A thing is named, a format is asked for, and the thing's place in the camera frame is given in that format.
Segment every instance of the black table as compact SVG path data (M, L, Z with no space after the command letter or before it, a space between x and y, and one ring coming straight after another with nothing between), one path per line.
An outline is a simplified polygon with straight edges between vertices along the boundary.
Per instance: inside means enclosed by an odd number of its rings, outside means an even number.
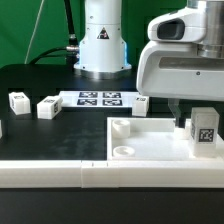
M135 71L117 80L93 81L74 76L66 66L2 68L0 119L7 134L0 141L0 160L105 160L106 119L129 117L130 109L63 109L47 121L37 119L36 104L61 90L136 91L135 81ZM8 93L13 91L24 92L31 99L31 115L11 112ZM167 101L154 100L148 116L172 117ZM71 132L73 140L63 143ZM217 224L223 223L223 206L222 189L1 189L0 223Z

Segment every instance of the printed pattern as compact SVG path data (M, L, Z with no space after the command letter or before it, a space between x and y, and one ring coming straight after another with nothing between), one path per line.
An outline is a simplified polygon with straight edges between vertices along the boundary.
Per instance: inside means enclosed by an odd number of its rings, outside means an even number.
M80 98L97 98L98 93L97 92L80 92L79 97Z
M55 100L44 100L44 103L54 103Z
M90 100L90 99L79 99L77 102L77 105L79 106L96 106L97 100Z
M122 100L103 100L103 106L122 106Z
M103 93L103 98L121 98L121 93Z
M137 97L136 100L144 102L144 101L146 101L146 98Z
M199 130L199 142L213 142L214 129L200 129Z
M54 113L57 113L58 112L58 103L56 103L55 105L54 105Z

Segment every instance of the green wall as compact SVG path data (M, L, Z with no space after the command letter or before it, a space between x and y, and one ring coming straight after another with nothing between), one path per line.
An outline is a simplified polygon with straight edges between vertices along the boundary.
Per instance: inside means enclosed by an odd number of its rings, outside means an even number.
M41 0L0 0L0 67L24 63ZM71 0L78 39L84 36L84 0ZM128 44L128 61L137 65L148 42L147 26L155 17L183 8L186 0L123 0L122 33ZM63 0L45 0L29 59L68 43ZM64 64L64 59L40 63Z

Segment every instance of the white cube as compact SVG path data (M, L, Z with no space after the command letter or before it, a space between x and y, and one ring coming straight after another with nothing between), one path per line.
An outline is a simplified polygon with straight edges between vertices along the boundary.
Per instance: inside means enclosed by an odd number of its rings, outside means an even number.
M219 114L212 107L192 109L190 146L197 157L215 157Z
M138 95L132 102L132 116L146 117L149 109L149 97Z
M30 100L23 92L10 93L9 104L16 115L30 113Z
M62 98L60 96L48 96L37 104L37 117L39 119L53 119L60 111Z

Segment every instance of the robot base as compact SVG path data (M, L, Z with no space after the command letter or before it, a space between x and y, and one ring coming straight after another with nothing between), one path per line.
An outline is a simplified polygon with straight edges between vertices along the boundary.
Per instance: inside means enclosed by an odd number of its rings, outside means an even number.
M93 72L93 71L85 71L81 69L74 70L76 75L81 75L90 79L119 79L121 77L130 75L131 71L132 71L131 65L117 72Z

